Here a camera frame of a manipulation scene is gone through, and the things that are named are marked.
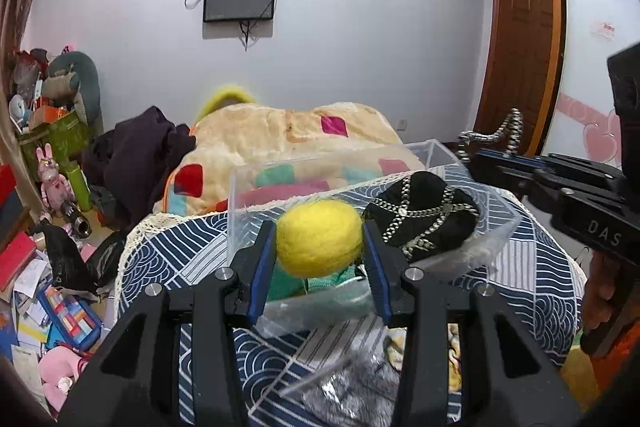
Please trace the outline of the right hand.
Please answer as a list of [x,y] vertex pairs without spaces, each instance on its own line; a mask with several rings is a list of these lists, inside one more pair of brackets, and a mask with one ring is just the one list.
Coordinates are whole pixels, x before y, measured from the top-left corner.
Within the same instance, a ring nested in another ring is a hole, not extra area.
[[599,251],[593,251],[589,277],[582,298],[582,326],[596,329],[610,321],[613,314],[611,300],[616,291],[616,277],[620,264]]

